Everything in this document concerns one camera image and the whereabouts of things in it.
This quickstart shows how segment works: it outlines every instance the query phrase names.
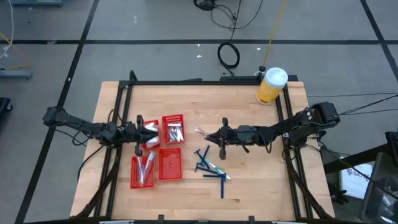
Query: yellow cup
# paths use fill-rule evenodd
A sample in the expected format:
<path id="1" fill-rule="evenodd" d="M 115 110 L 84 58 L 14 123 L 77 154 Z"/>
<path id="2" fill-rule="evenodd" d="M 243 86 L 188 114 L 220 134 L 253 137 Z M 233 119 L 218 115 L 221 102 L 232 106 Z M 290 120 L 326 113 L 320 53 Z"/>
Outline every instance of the yellow cup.
<path id="1" fill-rule="evenodd" d="M 257 91 L 257 101 L 263 105 L 274 102 L 287 80 L 288 76 L 285 70 L 276 67 L 268 69 Z"/>

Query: wooden tabletop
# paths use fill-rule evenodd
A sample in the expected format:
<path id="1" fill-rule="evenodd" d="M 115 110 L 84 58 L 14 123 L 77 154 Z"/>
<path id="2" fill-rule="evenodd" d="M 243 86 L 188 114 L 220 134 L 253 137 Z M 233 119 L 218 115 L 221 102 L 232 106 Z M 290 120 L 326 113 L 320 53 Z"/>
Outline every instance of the wooden tabletop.
<path id="1" fill-rule="evenodd" d="M 303 83 L 290 82 L 288 86 L 293 112 L 307 107 Z M 108 113 L 114 107 L 117 87 L 118 82 L 102 84 L 94 122 L 106 122 Z M 240 146 L 228 146 L 226 160 L 222 161 L 218 157 L 218 146 L 204 140 L 193 130 L 194 126 L 199 125 L 206 132 L 213 133 L 221 127 L 222 117 L 228 118 L 232 128 L 241 124 L 271 126 L 277 123 L 275 104 L 260 105 L 255 97 L 257 89 L 258 86 L 133 86 L 128 120 L 135 121 L 138 114 L 145 120 L 158 119 L 160 122 L 165 115 L 184 115 L 185 142 L 172 145 L 182 149 L 183 179 L 157 180 L 156 161 L 155 188 L 131 190 L 131 158 L 135 144 L 124 144 L 112 219 L 153 220 L 163 214 L 166 220 L 247 220 L 250 215 L 254 215 L 256 220 L 294 220 L 280 137 L 273 142 L 271 154 L 259 146 L 248 146 L 249 154 Z M 281 102 L 286 118 L 284 100 Z M 220 198 L 218 179 L 205 178 L 202 171 L 194 172 L 199 158 L 193 152 L 205 149 L 208 144 L 207 158 L 232 178 L 225 184 L 224 199 Z M 315 140 L 308 140 L 308 144 L 317 146 Z M 99 146 L 96 140 L 90 140 L 85 157 Z M 102 150 L 84 166 L 71 215 L 80 212 L 98 189 L 104 155 L 105 150 Z M 334 216 L 319 152 L 311 147 L 303 148 L 302 159 L 308 189 L 326 212 Z M 305 217 L 299 189 L 298 193 L 301 213 Z M 108 192 L 104 194 L 101 214 L 104 214 L 107 201 Z"/>

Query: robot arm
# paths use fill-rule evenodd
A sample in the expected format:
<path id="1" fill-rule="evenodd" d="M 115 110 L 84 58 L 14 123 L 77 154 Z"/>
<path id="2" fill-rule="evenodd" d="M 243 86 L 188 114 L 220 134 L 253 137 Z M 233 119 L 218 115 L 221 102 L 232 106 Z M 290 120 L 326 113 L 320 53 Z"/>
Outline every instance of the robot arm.
<path id="1" fill-rule="evenodd" d="M 340 122 L 340 118 L 333 103 L 324 102 L 312 105 L 299 111 L 293 117 L 273 126 L 240 125 L 233 129 L 228 126 L 228 119 L 223 118 L 223 127 L 205 138 L 220 147 L 220 159 L 226 158 L 225 146 L 241 145 L 248 153 L 245 146 L 267 146 L 277 136 L 287 133 L 289 143 L 299 146 L 307 142 L 311 134 L 324 135 L 326 128 L 332 128 Z"/>
<path id="2" fill-rule="evenodd" d="M 131 121 L 117 126 L 115 123 L 91 123 L 68 114 L 63 108 L 49 107 L 43 117 L 47 126 L 68 126 L 90 138 L 95 138 L 103 146 L 113 147 L 117 144 L 137 142 L 136 155 L 141 156 L 140 144 L 158 136 L 157 131 L 144 127 L 144 120 L 137 115 L 137 127 Z"/>

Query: white lid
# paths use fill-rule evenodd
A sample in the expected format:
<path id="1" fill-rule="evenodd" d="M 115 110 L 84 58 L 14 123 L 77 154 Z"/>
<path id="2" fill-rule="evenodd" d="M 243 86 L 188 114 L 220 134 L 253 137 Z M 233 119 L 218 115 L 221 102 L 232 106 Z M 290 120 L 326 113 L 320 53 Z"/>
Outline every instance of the white lid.
<path id="1" fill-rule="evenodd" d="M 274 67 L 268 69 L 268 71 L 266 72 L 266 80 L 268 85 L 274 88 L 282 88 L 286 85 L 288 76 L 285 70 Z"/>

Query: red plastic basket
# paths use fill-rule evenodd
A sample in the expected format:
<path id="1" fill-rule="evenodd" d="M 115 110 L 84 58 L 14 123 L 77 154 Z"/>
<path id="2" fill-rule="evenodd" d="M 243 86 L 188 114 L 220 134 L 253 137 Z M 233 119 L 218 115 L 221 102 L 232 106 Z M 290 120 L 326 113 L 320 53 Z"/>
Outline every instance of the red plastic basket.
<path id="1" fill-rule="evenodd" d="M 179 180 L 182 178 L 181 149 L 159 150 L 159 180 Z"/>
<path id="2" fill-rule="evenodd" d="M 148 157 L 142 157 L 142 165 L 145 168 Z M 155 162 L 152 163 L 151 168 L 148 171 L 147 177 L 143 185 L 139 184 L 139 171 L 137 157 L 131 158 L 131 183 L 130 189 L 146 189 L 153 188 L 155 186 Z"/>
<path id="3" fill-rule="evenodd" d="M 161 134 L 160 134 L 159 121 L 158 121 L 158 120 L 144 121 L 144 126 L 145 126 L 146 124 L 151 123 L 151 122 L 155 123 L 156 126 L 157 126 L 157 132 L 159 133 L 159 144 L 157 144 L 156 146 L 150 147 L 150 148 L 148 148 L 146 144 L 141 144 L 141 148 L 142 148 L 143 150 L 160 149 L 160 137 L 161 137 Z"/>
<path id="4" fill-rule="evenodd" d="M 182 141 L 178 141 L 178 142 L 170 142 L 169 132 L 167 131 L 167 124 L 176 123 L 176 122 L 181 122 L 183 140 Z M 178 144 L 178 143 L 181 143 L 181 142 L 185 141 L 184 118 L 183 118 L 182 114 L 163 116 L 162 117 L 162 127 L 163 127 L 163 141 L 164 141 L 164 143 L 166 143 L 166 144 Z"/>

